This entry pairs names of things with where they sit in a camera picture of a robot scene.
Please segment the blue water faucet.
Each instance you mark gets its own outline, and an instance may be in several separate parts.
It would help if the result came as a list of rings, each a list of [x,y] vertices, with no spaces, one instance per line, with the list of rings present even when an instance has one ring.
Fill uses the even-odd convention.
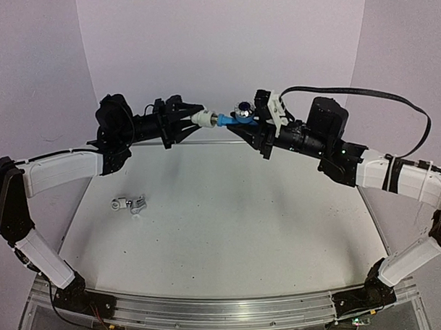
[[[244,124],[244,125],[257,125],[254,120],[256,115],[256,107],[249,101],[241,101],[235,105],[231,115],[225,116],[224,114],[211,115],[211,123],[213,126],[226,127],[230,125]]]

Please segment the small white pipe fitting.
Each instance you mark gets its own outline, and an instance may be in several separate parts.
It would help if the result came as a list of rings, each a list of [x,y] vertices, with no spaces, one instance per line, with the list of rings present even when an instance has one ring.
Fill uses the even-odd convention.
[[[213,121],[214,112],[207,110],[200,110],[197,113],[194,113],[190,116],[190,120],[193,124],[198,125],[201,128],[212,128],[215,127],[215,123]]]

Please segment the chrome water faucet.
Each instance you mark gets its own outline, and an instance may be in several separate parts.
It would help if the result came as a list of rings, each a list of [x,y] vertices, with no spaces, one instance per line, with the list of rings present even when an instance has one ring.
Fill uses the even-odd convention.
[[[145,195],[137,198],[131,198],[126,201],[126,206],[132,216],[139,216],[140,213],[147,208],[147,201]]]

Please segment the white pipe elbow fitting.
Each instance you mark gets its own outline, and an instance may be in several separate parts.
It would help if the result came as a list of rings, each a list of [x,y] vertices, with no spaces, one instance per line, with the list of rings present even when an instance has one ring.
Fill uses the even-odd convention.
[[[127,208],[126,198],[115,198],[111,201],[110,208],[113,211],[120,211]]]

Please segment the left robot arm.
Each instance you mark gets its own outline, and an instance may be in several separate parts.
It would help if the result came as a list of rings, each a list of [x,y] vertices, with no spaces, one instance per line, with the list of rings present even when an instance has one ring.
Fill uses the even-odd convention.
[[[45,193],[120,171],[136,143],[159,139],[169,149],[191,133],[215,125],[216,114],[180,96],[156,99],[135,114],[121,94],[108,94],[95,118],[96,137],[86,145],[42,156],[0,159],[0,235],[30,269],[56,290],[56,308],[86,313],[98,304],[85,278],[66,262],[38,228],[42,209],[35,202]]]

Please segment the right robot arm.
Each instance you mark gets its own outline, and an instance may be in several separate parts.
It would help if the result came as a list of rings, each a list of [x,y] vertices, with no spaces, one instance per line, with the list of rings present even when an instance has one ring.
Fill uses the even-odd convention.
[[[407,248],[380,258],[357,289],[333,296],[341,314],[394,303],[396,285],[441,256],[441,166],[344,141],[347,121],[348,111],[331,98],[316,97],[308,117],[299,120],[279,96],[265,95],[256,96],[254,102],[240,102],[227,122],[229,131],[264,158],[275,148],[316,158],[318,170],[336,184],[402,198],[397,212],[404,206],[410,211],[419,206],[433,211],[431,226],[421,230]]]

